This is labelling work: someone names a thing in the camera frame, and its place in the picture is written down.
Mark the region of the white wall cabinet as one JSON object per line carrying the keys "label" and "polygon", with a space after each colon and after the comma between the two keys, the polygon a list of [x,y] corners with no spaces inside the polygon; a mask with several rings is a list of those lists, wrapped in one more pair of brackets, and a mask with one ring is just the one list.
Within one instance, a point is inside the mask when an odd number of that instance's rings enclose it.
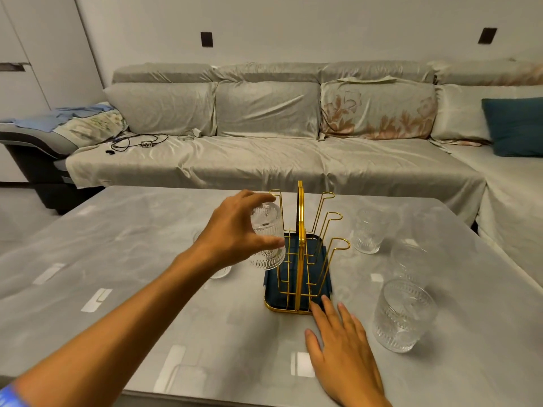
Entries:
{"label": "white wall cabinet", "polygon": [[0,0],[0,132],[5,121],[105,101],[76,0]]}

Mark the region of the person's right hand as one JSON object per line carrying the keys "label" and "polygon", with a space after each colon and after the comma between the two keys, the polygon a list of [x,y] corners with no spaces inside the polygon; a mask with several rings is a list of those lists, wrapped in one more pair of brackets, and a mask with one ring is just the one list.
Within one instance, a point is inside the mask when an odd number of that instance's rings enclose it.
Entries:
{"label": "person's right hand", "polygon": [[393,407],[362,323],[351,315],[357,339],[343,329],[341,315],[327,297],[324,310],[312,303],[311,313],[319,329],[324,361],[312,363],[316,378],[327,395],[342,407]]}

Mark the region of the blue cloth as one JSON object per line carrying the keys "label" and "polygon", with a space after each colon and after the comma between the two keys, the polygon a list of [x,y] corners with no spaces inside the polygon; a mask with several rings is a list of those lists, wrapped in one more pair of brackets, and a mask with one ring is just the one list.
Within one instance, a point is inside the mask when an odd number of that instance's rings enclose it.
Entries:
{"label": "blue cloth", "polygon": [[36,129],[43,132],[52,132],[74,118],[87,118],[100,113],[113,110],[108,103],[97,103],[83,107],[59,107],[40,116],[29,118],[8,118],[0,120],[0,124],[10,124],[23,129]]}

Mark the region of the floral patterned blanket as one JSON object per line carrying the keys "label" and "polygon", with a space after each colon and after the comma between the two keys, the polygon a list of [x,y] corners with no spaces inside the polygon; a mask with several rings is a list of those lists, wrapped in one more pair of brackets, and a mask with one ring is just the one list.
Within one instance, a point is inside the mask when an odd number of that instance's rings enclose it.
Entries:
{"label": "floral patterned blanket", "polygon": [[99,104],[105,105],[107,111],[84,118],[74,117],[53,132],[80,149],[103,143],[128,129],[128,123],[118,109],[110,106],[108,102]]}

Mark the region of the gold cup rack blue tray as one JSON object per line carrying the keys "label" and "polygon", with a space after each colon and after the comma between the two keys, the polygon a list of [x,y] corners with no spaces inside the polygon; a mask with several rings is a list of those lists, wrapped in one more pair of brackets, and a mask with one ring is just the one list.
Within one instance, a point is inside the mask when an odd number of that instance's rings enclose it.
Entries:
{"label": "gold cup rack blue tray", "polygon": [[328,246],[325,236],[332,222],[340,221],[339,212],[327,212],[321,220],[325,201],[335,198],[330,191],[322,192],[312,228],[305,221],[305,189],[298,181],[295,229],[284,230],[286,252],[282,263],[264,275],[263,302],[275,313],[310,315],[312,303],[322,310],[325,296],[332,300],[331,262],[337,251],[351,247],[348,239],[332,237]]}

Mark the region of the grey fabric covered sofa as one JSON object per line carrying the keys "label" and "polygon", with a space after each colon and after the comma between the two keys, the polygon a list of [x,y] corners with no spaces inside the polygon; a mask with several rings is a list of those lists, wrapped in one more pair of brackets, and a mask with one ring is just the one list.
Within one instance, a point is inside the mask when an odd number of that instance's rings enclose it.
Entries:
{"label": "grey fabric covered sofa", "polygon": [[[387,76],[434,87],[543,86],[543,63],[143,63],[115,70],[111,85],[276,81],[321,86],[349,77],[371,81]],[[19,132],[0,132],[0,144],[45,206],[60,214],[113,185],[296,191],[302,180],[313,193],[435,198],[466,224],[476,224],[489,245],[543,287],[543,158],[499,157],[492,142],[438,142],[431,134],[427,139],[337,138],[320,129],[317,140],[216,133],[182,141],[159,133],[138,135],[128,128],[78,149],[53,131],[17,128]],[[154,146],[142,148],[146,141]]]}

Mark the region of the pale grey sofa back cushion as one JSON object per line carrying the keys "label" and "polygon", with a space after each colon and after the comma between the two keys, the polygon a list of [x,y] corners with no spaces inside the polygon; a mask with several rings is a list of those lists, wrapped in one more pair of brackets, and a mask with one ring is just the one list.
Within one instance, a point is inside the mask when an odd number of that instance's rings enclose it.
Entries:
{"label": "pale grey sofa back cushion", "polygon": [[435,86],[437,116],[431,138],[438,142],[491,143],[483,99],[526,99],[543,96],[543,86]]}

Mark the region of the teal throw pillow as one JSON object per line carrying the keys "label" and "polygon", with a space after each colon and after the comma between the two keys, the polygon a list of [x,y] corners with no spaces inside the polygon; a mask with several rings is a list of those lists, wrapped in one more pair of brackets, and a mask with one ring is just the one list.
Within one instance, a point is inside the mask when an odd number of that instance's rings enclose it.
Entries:
{"label": "teal throw pillow", "polygon": [[543,96],[486,98],[481,105],[496,156],[543,158]]}

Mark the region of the person's left forearm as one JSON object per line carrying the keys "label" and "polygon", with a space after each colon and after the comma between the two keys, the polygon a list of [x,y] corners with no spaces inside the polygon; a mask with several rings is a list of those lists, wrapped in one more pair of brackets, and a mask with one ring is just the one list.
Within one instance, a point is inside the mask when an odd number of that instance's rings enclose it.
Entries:
{"label": "person's left forearm", "polygon": [[148,285],[10,384],[29,407],[112,407],[209,279],[191,248]]}

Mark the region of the person's left hand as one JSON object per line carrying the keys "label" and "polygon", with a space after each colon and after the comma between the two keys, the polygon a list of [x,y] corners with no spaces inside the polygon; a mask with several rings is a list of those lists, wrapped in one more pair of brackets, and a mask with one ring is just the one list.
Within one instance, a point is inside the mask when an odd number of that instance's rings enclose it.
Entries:
{"label": "person's left hand", "polygon": [[251,224],[253,210],[275,196],[243,190],[227,197],[211,215],[207,226],[191,248],[191,257],[201,261],[201,271],[211,277],[218,270],[233,266],[252,255],[242,255],[242,241],[257,235]]}

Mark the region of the clear ribbed drinking glass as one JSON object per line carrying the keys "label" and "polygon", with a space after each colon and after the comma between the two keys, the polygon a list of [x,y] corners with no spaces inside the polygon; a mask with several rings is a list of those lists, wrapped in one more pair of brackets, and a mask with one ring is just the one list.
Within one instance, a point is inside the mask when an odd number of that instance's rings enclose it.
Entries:
{"label": "clear ribbed drinking glass", "polygon": [[[273,202],[266,202],[256,207],[251,213],[251,224],[257,235],[270,235],[285,241],[282,211]],[[278,267],[285,259],[286,248],[282,246],[272,250],[263,250],[250,257],[250,262],[264,271]]]}
{"label": "clear ribbed drinking glass", "polygon": [[[199,236],[201,234],[201,231],[202,231],[202,229],[199,229],[194,233],[194,235],[193,235],[193,243],[195,243],[198,240],[198,238],[199,238]],[[231,270],[232,270],[232,266],[224,267],[224,268],[218,270],[217,272],[215,272],[210,277],[210,279],[211,280],[218,280],[218,279],[224,278],[231,272]]]}
{"label": "clear ribbed drinking glass", "polygon": [[429,253],[406,241],[394,243],[391,248],[392,279],[404,279],[425,288],[431,279]]}
{"label": "clear ribbed drinking glass", "polygon": [[380,250],[389,226],[391,214],[377,208],[363,207],[356,215],[354,247],[364,254],[375,254]]}
{"label": "clear ribbed drinking glass", "polygon": [[438,313],[431,295],[409,280],[384,283],[375,309],[372,332],[379,344],[407,353],[429,330]]}

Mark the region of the blue wristband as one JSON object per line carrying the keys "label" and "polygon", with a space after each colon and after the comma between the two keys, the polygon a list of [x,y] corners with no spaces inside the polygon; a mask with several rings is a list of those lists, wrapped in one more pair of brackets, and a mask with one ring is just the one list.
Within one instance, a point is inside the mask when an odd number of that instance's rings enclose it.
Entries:
{"label": "blue wristband", "polygon": [[0,407],[29,407],[9,384],[0,389]]}

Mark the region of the floral sofa back cushion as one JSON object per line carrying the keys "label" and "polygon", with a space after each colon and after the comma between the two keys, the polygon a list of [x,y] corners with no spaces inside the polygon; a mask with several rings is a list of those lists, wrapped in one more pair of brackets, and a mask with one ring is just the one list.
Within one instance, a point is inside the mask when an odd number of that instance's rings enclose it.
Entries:
{"label": "floral sofa back cushion", "polygon": [[391,76],[322,83],[320,104],[325,136],[369,140],[427,139],[438,110],[432,84]]}

